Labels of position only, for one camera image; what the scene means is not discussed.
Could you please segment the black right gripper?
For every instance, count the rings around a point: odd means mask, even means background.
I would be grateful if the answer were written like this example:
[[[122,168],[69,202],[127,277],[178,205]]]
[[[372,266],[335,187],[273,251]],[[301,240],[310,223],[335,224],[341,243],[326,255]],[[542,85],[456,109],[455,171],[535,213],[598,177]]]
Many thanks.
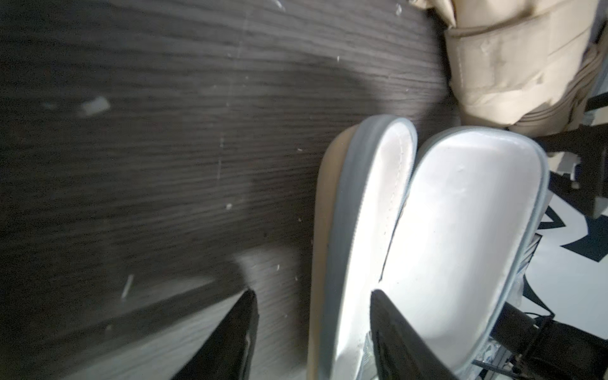
[[[583,215],[597,219],[607,209],[607,124],[535,139],[547,153],[574,155],[570,174],[550,174],[549,190]]]

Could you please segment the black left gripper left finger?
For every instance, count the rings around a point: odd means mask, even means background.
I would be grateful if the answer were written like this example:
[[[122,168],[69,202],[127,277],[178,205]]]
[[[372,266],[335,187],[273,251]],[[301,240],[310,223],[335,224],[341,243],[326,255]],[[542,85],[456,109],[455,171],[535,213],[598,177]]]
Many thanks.
[[[246,380],[257,341],[257,295],[246,290],[174,379]]]

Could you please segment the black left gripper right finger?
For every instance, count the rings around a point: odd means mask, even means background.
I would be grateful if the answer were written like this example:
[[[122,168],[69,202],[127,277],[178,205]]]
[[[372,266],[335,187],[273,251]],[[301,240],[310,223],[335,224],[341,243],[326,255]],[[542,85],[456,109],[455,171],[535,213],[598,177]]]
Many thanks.
[[[378,378],[457,379],[380,289],[371,293],[370,327]]]

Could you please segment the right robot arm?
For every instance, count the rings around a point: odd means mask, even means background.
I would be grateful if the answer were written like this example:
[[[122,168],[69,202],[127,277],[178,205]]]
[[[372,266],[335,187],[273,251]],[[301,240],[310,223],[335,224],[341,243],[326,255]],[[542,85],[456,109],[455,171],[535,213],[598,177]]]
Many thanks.
[[[580,126],[539,142],[573,161],[551,175],[522,305],[503,308],[492,337],[523,378],[605,379],[607,126]]]

